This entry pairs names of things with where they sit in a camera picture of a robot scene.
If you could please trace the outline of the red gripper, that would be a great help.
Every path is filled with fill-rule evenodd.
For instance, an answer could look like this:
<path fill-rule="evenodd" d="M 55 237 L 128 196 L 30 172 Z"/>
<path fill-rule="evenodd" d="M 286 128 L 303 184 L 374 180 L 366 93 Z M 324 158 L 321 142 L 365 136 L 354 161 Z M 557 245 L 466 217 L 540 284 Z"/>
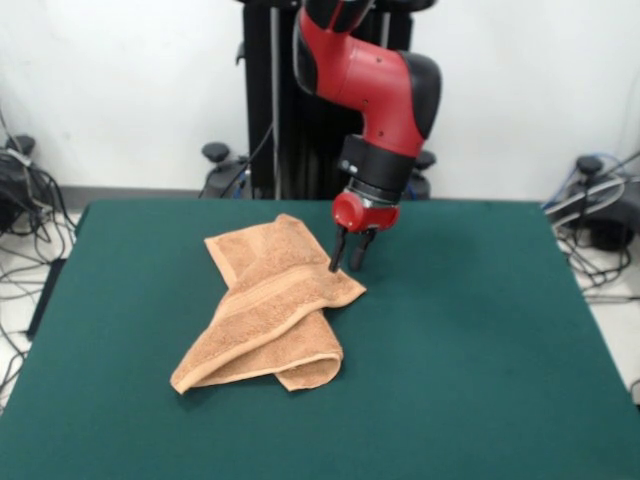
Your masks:
<path fill-rule="evenodd" d="M 398 205 L 376 203 L 352 191 L 340 193 L 332 203 L 332 217 L 340 227 L 336 231 L 329 271 L 336 273 L 340 267 L 348 232 L 363 232 L 349 259 L 350 270 L 359 271 L 364 263 L 366 252 L 377 235 L 377 230 L 388 230 L 393 227 L 399 213 Z"/>

